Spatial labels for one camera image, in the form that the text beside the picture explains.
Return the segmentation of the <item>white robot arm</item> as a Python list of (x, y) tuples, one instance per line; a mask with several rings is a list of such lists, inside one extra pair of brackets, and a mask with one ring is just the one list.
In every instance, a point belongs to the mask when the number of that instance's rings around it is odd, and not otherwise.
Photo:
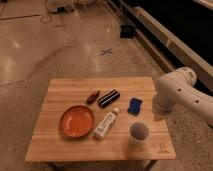
[(169, 113), (176, 104), (194, 112), (213, 128), (213, 97), (194, 88), (196, 73), (181, 67), (159, 77), (155, 82), (153, 108), (158, 113)]

